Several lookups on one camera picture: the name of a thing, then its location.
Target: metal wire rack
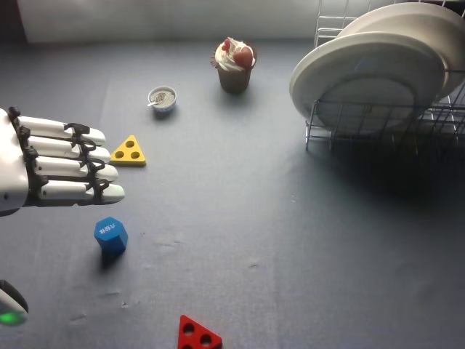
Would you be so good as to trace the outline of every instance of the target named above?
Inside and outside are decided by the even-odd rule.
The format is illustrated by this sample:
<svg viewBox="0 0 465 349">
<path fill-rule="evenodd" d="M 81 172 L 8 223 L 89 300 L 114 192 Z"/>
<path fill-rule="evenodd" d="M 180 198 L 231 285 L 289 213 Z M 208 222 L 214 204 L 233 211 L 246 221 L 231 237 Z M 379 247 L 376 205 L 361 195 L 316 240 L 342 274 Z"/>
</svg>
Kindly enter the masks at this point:
<svg viewBox="0 0 465 349">
<path fill-rule="evenodd" d="M 335 39 L 342 29 L 366 12 L 390 4 L 413 1 L 369 0 L 365 9 L 360 9 L 363 7 L 360 0 L 346 0 L 344 7 L 339 10 L 335 9 L 334 3 L 326 9 L 325 4 L 328 2 L 320 0 L 319 3 L 315 48 Z M 418 2 L 450 8 L 465 18 L 462 1 Z M 310 140 L 324 140 L 329 143 L 331 150 L 338 143 L 350 143 L 351 147 L 368 143 L 377 151 L 383 149 L 390 153 L 407 151 L 414 156 L 421 156 L 433 152 L 439 160 L 451 153 L 451 149 L 454 152 L 461 150 L 459 153 L 465 159 L 465 71 L 447 72 L 463 77 L 464 82 L 455 92 L 434 105 L 333 103 L 316 100 L 307 108 L 310 119 L 306 121 L 306 150 Z M 323 117 L 321 113 L 320 117 L 318 114 L 323 110 L 328 115 L 333 114 L 333 119 L 337 120 L 333 127 L 328 127 L 320 120 Z M 405 120 L 405 113 L 412 116 Z"/>
</svg>

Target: cupcake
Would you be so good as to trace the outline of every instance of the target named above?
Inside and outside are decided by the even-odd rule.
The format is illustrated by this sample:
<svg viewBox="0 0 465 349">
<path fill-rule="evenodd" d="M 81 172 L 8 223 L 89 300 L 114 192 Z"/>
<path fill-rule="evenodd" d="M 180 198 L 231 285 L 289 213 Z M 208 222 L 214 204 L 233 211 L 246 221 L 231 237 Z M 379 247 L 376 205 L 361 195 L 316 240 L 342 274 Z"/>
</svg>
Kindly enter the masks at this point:
<svg viewBox="0 0 465 349">
<path fill-rule="evenodd" d="M 229 93 L 241 93 L 247 89 L 255 63 L 256 52 L 233 38 L 222 42 L 211 58 L 211 64 L 218 70 L 221 87 Z"/>
</svg>

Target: white plate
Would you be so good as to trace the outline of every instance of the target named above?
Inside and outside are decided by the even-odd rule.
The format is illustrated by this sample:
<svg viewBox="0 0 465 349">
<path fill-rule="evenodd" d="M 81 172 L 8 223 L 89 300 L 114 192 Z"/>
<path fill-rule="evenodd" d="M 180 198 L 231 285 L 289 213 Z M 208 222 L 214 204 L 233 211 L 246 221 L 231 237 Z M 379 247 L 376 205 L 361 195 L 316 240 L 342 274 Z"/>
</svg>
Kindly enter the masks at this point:
<svg viewBox="0 0 465 349">
<path fill-rule="evenodd" d="M 447 69 L 465 71 L 465 20 L 434 4 L 404 3 L 375 9 L 350 23 L 338 37 L 369 31 L 410 36 L 433 48 Z M 446 73 L 441 97 L 449 95 L 465 74 Z"/>
<path fill-rule="evenodd" d="M 444 75 L 439 55 L 421 41 L 391 33 L 359 33 L 334 39 L 305 56 L 294 69 L 289 92 L 307 119 L 313 103 L 323 96 L 335 103 L 361 103 L 358 111 L 343 111 L 344 122 L 338 126 L 356 134 L 363 119 L 369 125 L 363 127 L 366 132 L 376 132 L 384 126 L 389 108 L 375 108 L 363 116 L 363 103 L 427 107 L 441 90 Z M 321 103 L 317 112 L 329 129 L 338 124 L 334 105 Z M 396 109 L 387 126 L 403 122 L 411 112 Z"/>
</svg>

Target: white backdrop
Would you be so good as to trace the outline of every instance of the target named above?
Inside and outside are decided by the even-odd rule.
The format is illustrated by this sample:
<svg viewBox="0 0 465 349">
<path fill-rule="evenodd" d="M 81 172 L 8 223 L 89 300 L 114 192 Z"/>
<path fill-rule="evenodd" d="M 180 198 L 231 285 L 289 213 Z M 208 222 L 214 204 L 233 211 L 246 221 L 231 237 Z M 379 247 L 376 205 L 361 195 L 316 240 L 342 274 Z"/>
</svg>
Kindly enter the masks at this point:
<svg viewBox="0 0 465 349">
<path fill-rule="evenodd" d="M 29 42 L 314 36 L 319 0 L 19 0 Z M 369 0 L 349 0 L 358 16 Z M 393 0 L 373 0 L 373 6 Z M 324 15 L 346 0 L 323 0 Z"/>
</svg>

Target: table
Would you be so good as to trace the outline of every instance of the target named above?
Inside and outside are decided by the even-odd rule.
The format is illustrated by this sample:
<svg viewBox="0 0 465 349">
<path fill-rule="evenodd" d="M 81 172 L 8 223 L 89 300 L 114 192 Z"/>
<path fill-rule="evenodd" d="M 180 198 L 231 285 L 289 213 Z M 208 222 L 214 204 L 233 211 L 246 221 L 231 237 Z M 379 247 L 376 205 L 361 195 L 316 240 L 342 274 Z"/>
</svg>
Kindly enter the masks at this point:
<svg viewBox="0 0 465 349">
<path fill-rule="evenodd" d="M 241 96 L 215 46 L 0 49 L 3 108 L 101 129 L 110 151 L 135 135 L 147 159 L 119 170 L 121 203 L 1 218 L 0 276 L 31 316 L 0 348 L 176 348 L 182 314 L 225 349 L 465 346 L 463 177 L 305 152 L 288 80 L 312 43 L 257 43 Z M 147 108 L 158 85 L 178 93 L 167 118 Z M 107 216 L 129 234 L 112 265 Z"/>
</svg>

